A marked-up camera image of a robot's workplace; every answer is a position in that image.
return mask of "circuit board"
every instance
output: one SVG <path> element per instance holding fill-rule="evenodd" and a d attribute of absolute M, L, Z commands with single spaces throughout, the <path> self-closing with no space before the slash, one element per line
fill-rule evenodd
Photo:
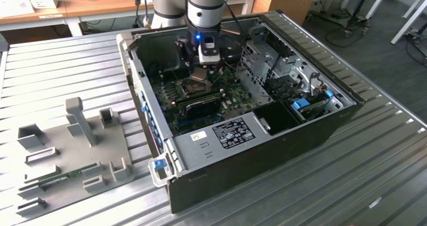
<path fill-rule="evenodd" d="M 228 120 L 258 107 L 231 67 L 209 71 L 204 82 L 188 77 L 155 83 L 152 90 L 175 136 Z M 220 101 L 219 110 L 189 120 L 187 106 L 207 99 Z"/>

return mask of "wooden desk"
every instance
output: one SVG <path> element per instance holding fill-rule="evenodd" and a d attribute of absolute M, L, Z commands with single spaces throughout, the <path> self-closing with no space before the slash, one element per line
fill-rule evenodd
<path fill-rule="evenodd" d="M 243 5 L 243 15 L 252 12 L 254 2 L 255 0 L 228 0 L 230 5 Z M 147 8 L 148 13 L 153 14 L 152 3 Z M 143 2 L 139 6 L 140 15 L 144 14 L 144 10 Z M 47 15 L 61 15 L 61 17 L 40 20 L 39 17 Z M 57 9 L 37 9 L 32 14 L 0 18 L 0 31 L 67 24 L 72 36 L 81 36 L 81 22 L 135 15 L 135 0 L 60 0 Z"/>
<path fill-rule="evenodd" d="M 65 1 L 59 0 L 55 9 L 33 9 L 35 13 L 0 18 L 0 31 L 64 24 Z"/>
<path fill-rule="evenodd" d="M 243 4 L 242 14 L 252 12 L 255 0 L 228 0 L 230 5 Z M 79 24 L 85 21 L 129 17 L 136 15 L 135 0 L 65 0 L 68 27 L 72 36 L 83 35 Z M 153 4 L 148 4 L 148 13 L 152 14 Z M 139 6 L 140 15 L 145 6 Z"/>
<path fill-rule="evenodd" d="M 282 10 L 284 14 L 303 25 L 314 0 L 256 0 L 254 13 Z"/>

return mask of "aluminum workbench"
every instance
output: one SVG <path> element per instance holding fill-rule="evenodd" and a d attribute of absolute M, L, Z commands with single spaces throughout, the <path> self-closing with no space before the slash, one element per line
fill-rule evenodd
<path fill-rule="evenodd" d="M 427 132 L 424 123 L 283 15 L 286 32 L 352 87 L 367 103 L 323 146 L 219 197 L 171 214 L 164 188 L 152 184 L 151 158 L 116 34 L 15 44 L 0 65 L 0 219 L 21 221 L 13 204 L 20 151 L 11 130 L 29 122 L 65 124 L 57 107 L 80 96 L 84 115 L 120 112 L 136 179 L 28 221 L 24 225 L 426 225 Z"/>

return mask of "blue tab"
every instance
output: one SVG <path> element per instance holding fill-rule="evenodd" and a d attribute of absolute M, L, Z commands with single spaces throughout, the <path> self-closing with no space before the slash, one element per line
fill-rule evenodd
<path fill-rule="evenodd" d="M 326 91 L 326 96 L 327 96 L 328 98 L 331 98 L 331 97 L 334 96 L 334 93 L 332 93 L 331 90 L 327 90 L 327 91 Z"/>
<path fill-rule="evenodd" d="M 155 169 L 155 170 L 160 170 L 160 169 L 163 169 L 165 166 L 168 166 L 168 163 L 167 163 L 167 160 L 165 160 L 164 158 L 153 161 L 153 169 Z"/>
<path fill-rule="evenodd" d="M 300 98 L 294 101 L 292 105 L 294 105 L 295 109 L 299 110 L 299 109 L 307 107 L 310 105 L 310 102 L 307 101 L 306 98 Z"/>

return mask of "gray floor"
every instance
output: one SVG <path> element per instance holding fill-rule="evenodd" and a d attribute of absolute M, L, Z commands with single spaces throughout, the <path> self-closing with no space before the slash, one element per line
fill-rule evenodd
<path fill-rule="evenodd" d="M 358 1 L 351 0 L 350 11 L 355 8 Z M 363 16 L 366 16 L 374 1 L 366 0 L 362 8 Z M 406 19 L 402 16 L 407 10 L 407 5 L 394 0 L 384 0 L 370 21 L 370 31 L 347 48 L 336 47 L 326 42 L 324 36 L 339 27 L 336 24 L 314 18 L 303 26 L 379 87 L 427 121 L 427 68 L 419 65 L 407 55 L 407 40 L 404 38 L 396 45 L 390 43 L 406 23 Z M 414 27 L 419 27 L 426 22 L 427 20 L 420 18 Z M 336 33 L 330 38 L 335 44 L 346 44 L 343 42 L 350 40 L 344 38 L 344 33 Z M 419 60 L 423 60 L 420 53 L 411 45 L 408 50 Z"/>

